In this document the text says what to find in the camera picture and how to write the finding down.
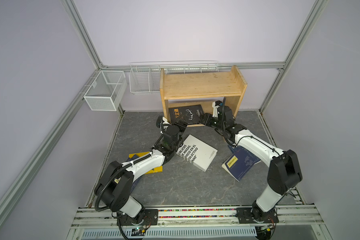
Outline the black book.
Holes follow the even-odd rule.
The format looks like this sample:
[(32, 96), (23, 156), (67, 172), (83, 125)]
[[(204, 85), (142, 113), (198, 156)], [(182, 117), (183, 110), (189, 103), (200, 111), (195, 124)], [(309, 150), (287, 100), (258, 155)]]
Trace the black book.
[(201, 105), (174, 107), (169, 108), (169, 114), (172, 124), (183, 121), (188, 125), (199, 125), (202, 123), (204, 110)]

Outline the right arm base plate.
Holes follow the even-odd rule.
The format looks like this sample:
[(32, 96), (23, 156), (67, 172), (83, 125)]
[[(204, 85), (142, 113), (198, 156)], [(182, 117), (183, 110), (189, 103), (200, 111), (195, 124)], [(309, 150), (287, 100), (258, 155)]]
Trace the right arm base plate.
[(236, 209), (235, 217), (238, 218), (240, 224), (277, 224), (279, 218), (276, 210), (273, 208), (268, 212), (263, 212), (258, 208), (242, 207)]

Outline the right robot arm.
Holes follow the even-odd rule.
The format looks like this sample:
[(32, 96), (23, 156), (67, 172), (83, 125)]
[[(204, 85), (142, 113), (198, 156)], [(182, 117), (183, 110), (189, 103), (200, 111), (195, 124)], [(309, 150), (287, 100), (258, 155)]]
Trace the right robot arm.
[(267, 186), (254, 201), (251, 218), (261, 223), (276, 213), (275, 206), (303, 180), (297, 154), (284, 151), (266, 143), (241, 124), (236, 124), (232, 110), (227, 106), (216, 107), (214, 114), (201, 116), (202, 124), (214, 128), (232, 147), (245, 150), (268, 167)]

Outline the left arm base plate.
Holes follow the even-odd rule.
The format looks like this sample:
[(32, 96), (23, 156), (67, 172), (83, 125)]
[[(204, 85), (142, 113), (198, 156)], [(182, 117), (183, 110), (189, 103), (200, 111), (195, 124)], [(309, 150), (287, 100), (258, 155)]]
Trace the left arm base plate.
[(142, 209), (136, 217), (127, 214), (117, 214), (121, 226), (156, 226), (159, 220), (158, 209)]

